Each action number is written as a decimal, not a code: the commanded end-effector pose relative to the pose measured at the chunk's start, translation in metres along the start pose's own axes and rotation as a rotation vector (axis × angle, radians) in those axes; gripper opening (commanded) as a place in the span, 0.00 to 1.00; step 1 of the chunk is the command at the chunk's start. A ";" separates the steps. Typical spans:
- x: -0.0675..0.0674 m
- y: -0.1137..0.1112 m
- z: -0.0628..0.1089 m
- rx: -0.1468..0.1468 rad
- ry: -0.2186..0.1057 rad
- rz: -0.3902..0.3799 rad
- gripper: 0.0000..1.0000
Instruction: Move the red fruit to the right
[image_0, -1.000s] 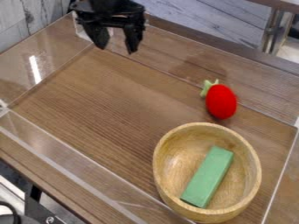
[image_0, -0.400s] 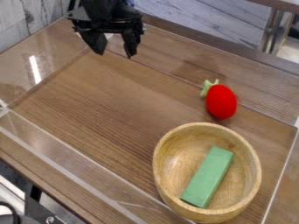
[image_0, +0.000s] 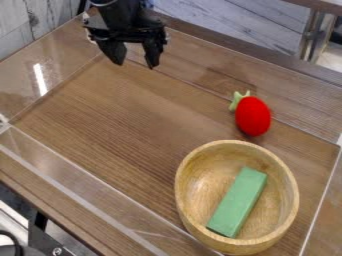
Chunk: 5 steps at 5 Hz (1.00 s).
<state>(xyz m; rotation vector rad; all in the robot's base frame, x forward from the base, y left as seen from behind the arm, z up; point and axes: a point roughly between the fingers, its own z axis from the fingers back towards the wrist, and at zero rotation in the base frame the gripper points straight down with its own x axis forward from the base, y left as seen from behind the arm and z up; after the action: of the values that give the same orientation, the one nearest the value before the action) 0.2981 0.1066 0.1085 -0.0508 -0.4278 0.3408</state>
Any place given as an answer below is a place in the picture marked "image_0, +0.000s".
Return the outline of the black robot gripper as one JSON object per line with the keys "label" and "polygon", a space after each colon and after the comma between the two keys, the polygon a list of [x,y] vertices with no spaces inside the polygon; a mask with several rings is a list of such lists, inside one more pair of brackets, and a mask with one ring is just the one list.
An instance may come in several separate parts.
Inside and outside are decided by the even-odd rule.
{"label": "black robot gripper", "polygon": [[90,0],[99,14],[84,22],[91,38],[108,59],[122,65],[126,60],[124,42],[143,43],[150,69],[159,65],[167,45],[166,24],[150,13],[143,0]]}

